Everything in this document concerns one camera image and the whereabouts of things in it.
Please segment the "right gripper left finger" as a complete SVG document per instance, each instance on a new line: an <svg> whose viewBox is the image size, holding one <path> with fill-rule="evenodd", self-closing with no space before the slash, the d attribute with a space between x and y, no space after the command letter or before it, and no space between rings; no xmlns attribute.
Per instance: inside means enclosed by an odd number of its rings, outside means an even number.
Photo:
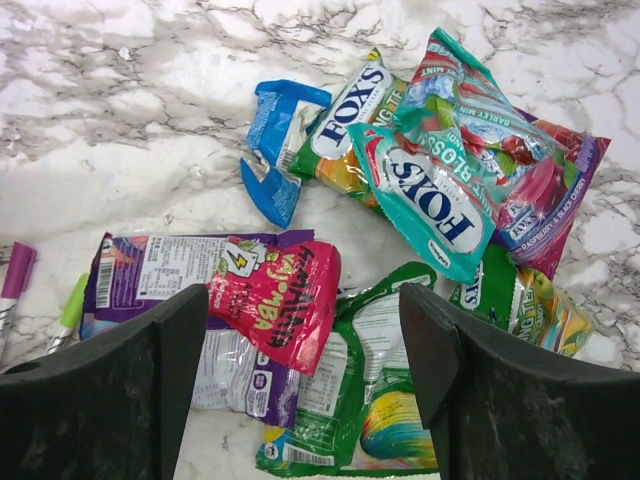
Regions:
<svg viewBox="0 0 640 480"><path fill-rule="evenodd" d="M2 373L2 478L173 478L207 320L192 285Z"/></svg>

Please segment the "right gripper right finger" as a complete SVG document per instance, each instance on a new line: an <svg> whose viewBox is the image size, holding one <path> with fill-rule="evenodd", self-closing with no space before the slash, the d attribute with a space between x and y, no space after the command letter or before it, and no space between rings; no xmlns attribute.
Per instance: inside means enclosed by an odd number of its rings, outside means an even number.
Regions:
<svg viewBox="0 0 640 480"><path fill-rule="evenodd" d="M635 479L639 376L532 345L423 285L399 295L423 426L444 479Z"/></svg>

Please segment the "yellow green snack bag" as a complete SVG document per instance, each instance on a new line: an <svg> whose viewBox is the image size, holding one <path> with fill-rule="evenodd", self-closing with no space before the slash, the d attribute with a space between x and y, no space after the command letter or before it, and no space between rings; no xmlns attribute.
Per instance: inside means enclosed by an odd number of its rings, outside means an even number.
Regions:
<svg viewBox="0 0 640 480"><path fill-rule="evenodd" d="M498 245L487 247L473 282L457 285L450 302L521 340L568 357L593 332L590 317L544 273L516 265Z"/></svg>
<svg viewBox="0 0 640 480"><path fill-rule="evenodd" d="M348 127L356 123L388 126L407 85L386 68L381 52L372 49L330 107L319 115L288 171L304 179L313 177L380 213L353 151Z"/></svg>

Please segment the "purple white snack bag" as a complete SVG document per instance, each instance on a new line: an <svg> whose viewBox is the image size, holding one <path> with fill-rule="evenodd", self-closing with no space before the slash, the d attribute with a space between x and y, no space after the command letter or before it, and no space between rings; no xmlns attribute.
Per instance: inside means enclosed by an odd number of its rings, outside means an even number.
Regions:
<svg viewBox="0 0 640 480"><path fill-rule="evenodd" d="M79 336L87 340L152 309L192 284L208 282L226 244L224 235L105 234L84 293ZM244 413L291 428L301 375L260 353L219 317L202 344L191 405Z"/></svg>

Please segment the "green skittles snack bag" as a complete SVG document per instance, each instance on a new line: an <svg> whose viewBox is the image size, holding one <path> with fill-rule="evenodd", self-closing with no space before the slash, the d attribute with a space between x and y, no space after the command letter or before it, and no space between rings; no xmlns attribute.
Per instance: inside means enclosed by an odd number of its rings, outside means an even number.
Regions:
<svg viewBox="0 0 640 480"><path fill-rule="evenodd" d="M435 473L400 326L399 290L437 275L409 262L364 289L341 293L313 375L300 380L293 428L268 427L258 469L279 477L388 477Z"/></svg>

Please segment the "small red snack packet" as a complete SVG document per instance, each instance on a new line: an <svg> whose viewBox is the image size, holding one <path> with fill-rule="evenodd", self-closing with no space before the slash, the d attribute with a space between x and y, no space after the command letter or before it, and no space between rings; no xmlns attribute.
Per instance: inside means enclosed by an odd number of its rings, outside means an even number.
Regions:
<svg viewBox="0 0 640 480"><path fill-rule="evenodd" d="M312 375L332 329L341 256L322 241L286 247L229 237L208 283L209 312L271 360Z"/></svg>

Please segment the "red blue snack bag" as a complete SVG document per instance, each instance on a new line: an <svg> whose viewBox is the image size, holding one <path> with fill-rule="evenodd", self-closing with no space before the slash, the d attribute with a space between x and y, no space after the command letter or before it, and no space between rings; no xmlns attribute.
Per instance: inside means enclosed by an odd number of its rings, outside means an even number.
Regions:
<svg viewBox="0 0 640 480"><path fill-rule="evenodd" d="M349 135L385 216L427 264L464 283L524 175L564 150L443 29L431 33L391 124L356 123Z"/></svg>

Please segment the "blue snack packet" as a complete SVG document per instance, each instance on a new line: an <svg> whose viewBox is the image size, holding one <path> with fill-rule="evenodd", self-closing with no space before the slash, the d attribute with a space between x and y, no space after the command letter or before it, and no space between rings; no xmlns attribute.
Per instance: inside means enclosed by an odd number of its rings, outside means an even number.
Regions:
<svg viewBox="0 0 640 480"><path fill-rule="evenodd" d="M247 134L250 158L240 160L241 178L254 205L272 224L289 227L302 178L289 172L332 93L292 80L271 80L255 88L257 108Z"/></svg>

